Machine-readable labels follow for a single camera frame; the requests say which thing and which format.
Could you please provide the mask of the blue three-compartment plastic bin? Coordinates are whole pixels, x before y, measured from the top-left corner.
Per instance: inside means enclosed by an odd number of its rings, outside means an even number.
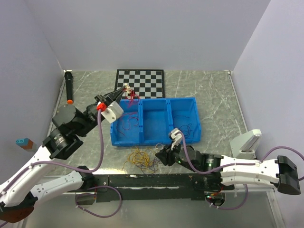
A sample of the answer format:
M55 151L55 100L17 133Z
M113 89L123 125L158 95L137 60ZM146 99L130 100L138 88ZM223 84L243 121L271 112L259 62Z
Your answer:
M169 133L178 128L186 143L201 140L201 124L195 97L121 100L124 113L111 124L112 146L150 146L171 143Z

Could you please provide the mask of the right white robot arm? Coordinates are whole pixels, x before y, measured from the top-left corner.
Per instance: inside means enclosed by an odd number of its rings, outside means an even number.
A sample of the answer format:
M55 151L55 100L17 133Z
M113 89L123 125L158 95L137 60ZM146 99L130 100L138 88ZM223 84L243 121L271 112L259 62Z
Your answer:
M179 164L202 175L212 189L236 184L274 186L278 192L299 195L297 166L286 156L265 161L236 159L225 155L200 153L192 146L164 146L156 157L165 166Z

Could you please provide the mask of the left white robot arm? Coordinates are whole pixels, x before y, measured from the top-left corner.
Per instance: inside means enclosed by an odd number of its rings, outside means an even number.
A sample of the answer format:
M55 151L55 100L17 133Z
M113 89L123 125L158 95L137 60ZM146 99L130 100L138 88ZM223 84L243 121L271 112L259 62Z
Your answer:
M84 112L72 104L61 107L52 118L55 129L43 141L32 158L0 186L0 219L16 223L30 215L35 207L69 191L92 191L93 175L102 164L104 138L101 122L116 121L124 113L118 104L128 85L97 95L96 102ZM63 163L82 145L85 137L98 129L100 158L94 169Z

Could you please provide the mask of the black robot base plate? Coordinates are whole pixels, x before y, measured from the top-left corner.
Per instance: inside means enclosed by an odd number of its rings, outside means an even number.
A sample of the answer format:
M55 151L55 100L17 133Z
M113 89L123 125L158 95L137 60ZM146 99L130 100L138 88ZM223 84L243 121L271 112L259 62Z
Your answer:
M94 192L91 187L116 188L122 200L204 200L206 193L233 190L224 186L221 179L206 178L196 173L178 174L103 174L86 177L83 186L73 192Z

